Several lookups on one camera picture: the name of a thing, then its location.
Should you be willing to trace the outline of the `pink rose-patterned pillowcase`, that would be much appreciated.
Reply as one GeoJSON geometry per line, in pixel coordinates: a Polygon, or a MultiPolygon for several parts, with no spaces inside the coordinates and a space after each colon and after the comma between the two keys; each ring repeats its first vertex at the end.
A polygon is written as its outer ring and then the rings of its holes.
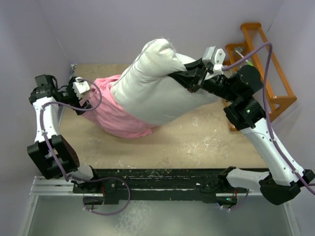
{"type": "Polygon", "coordinates": [[[95,109],[82,116],[117,137],[135,139],[151,135],[153,125],[133,117],[115,102],[110,88],[119,78],[120,75],[114,75],[94,81],[86,100],[95,109]]]}

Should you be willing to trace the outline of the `white pillow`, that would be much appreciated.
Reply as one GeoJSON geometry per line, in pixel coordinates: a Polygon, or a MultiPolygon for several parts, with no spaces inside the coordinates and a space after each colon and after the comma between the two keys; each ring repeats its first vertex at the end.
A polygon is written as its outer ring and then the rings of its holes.
{"type": "Polygon", "coordinates": [[[112,83],[114,100],[127,113],[150,125],[161,126],[219,97],[200,89],[190,93],[169,74],[185,71],[195,60],[175,51],[164,38],[148,42],[135,61],[112,83]]]}

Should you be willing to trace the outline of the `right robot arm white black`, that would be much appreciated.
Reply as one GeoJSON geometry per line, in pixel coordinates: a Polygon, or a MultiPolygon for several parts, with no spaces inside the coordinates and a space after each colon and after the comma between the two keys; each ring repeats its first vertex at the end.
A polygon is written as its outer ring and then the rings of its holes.
{"type": "Polygon", "coordinates": [[[229,167],[219,175],[223,192],[234,188],[259,191],[274,205],[295,198],[301,187],[315,178],[312,170],[305,170],[288,154],[270,127],[266,112],[253,95],[263,88],[259,71],[244,65],[227,78],[221,65],[204,64],[201,59],[186,64],[185,71],[169,76],[190,93],[204,90],[228,101],[224,108],[227,119],[255,147],[268,166],[267,172],[245,171],[229,167]]]}

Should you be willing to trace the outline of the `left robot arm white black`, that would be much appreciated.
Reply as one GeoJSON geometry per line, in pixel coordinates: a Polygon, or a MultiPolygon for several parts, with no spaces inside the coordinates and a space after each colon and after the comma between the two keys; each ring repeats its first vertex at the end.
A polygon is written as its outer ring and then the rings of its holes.
{"type": "Polygon", "coordinates": [[[63,107],[69,107],[77,115],[94,110],[89,101],[82,99],[91,90],[92,82],[81,77],[71,77],[65,90],[60,90],[57,79],[52,75],[35,78],[36,88],[31,92],[29,102],[36,113],[36,137],[34,144],[27,147],[27,153],[46,179],[74,179],[84,182],[91,193],[101,188],[101,180],[95,177],[93,168],[81,166],[78,155],[60,134],[63,107]]]}

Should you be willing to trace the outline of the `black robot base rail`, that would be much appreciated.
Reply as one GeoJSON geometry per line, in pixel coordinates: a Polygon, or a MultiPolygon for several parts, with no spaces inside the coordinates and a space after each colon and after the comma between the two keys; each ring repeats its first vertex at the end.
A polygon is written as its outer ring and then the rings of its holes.
{"type": "Polygon", "coordinates": [[[104,204],[120,200],[202,201],[216,203],[220,194],[244,194],[219,178],[224,169],[95,169],[93,182],[75,182],[76,194],[104,196],[104,204]]]}

